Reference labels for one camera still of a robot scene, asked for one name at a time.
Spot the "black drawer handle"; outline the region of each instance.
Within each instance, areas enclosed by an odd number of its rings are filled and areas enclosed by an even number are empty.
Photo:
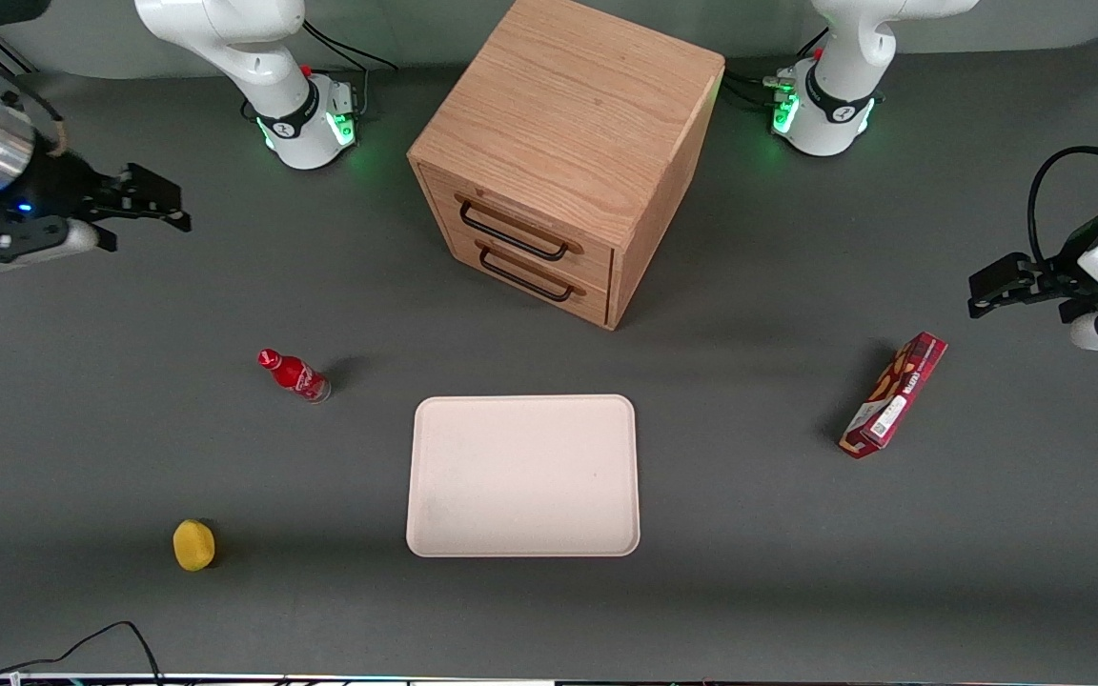
[[[472,209],[472,203],[470,203],[469,200],[463,201],[463,204],[460,205],[460,221],[464,222],[467,225],[475,228],[477,230],[482,232],[482,234],[484,235],[492,235],[492,237],[502,240],[502,243],[506,243],[507,246],[514,246],[516,248],[519,248],[519,250],[523,250],[524,252],[531,252],[534,256],[540,257],[541,260],[545,260],[547,262],[557,262],[558,260],[562,259],[562,257],[567,256],[567,245],[564,243],[561,244],[561,248],[558,248],[557,252],[546,252],[540,248],[537,248],[536,246],[528,246],[527,243],[524,243],[524,240],[519,240],[518,238],[514,237],[514,235],[505,235],[502,233],[502,230],[497,230],[496,228],[485,226],[483,225],[483,223],[475,221],[474,218],[469,216],[469,210],[471,209]]]
[[[545,288],[540,288],[539,285],[536,285],[536,283],[531,283],[526,278],[511,273],[509,271],[501,268],[501,266],[489,263],[489,261],[485,261],[485,257],[489,257],[489,248],[480,249],[480,266],[483,266],[485,271],[496,273],[497,277],[505,278],[507,281],[516,283],[516,285],[527,288],[528,291],[535,292],[537,295],[540,295],[541,299],[552,300],[553,303],[565,303],[567,299],[570,299],[571,292],[574,292],[573,285],[568,285],[564,292],[546,291]]]

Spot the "white tray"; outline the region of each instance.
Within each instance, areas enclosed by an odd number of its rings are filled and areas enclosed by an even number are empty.
[[[638,547],[635,412],[621,395],[429,398],[414,416],[408,550],[621,556]]]

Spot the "red box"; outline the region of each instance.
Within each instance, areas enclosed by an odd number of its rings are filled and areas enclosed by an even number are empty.
[[[945,350],[946,344],[927,331],[906,342],[879,374],[875,391],[845,427],[838,446],[854,459],[887,447]]]

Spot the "wooden drawer unit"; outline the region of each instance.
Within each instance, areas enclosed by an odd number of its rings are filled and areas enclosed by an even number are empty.
[[[616,328],[697,168],[722,56],[516,0],[408,150],[460,261]]]

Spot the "gray table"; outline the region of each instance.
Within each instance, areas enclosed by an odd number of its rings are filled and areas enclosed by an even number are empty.
[[[222,79],[47,83],[78,150],[177,179],[195,230],[0,277],[0,665],[132,619],[173,673],[1098,683],[1098,355],[1055,307],[964,313],[1037,166],[1098,144],[1098,44],[901,57],[833,160],[720,105],[616,334],[448,256],[404,153],[457,74],[376,83],[311,173]],[[1042,204],[1055,248],[1098,160]],[[921,329],[951,348],[896,442],[841,454]],[[278,390],[267,346],[333,400]],[[406,551],[418,401],[592,392],[638,408],[635,554]],[[183,517],[219,569],[177,567]],[[145,663],[121,634],[67,668]]]

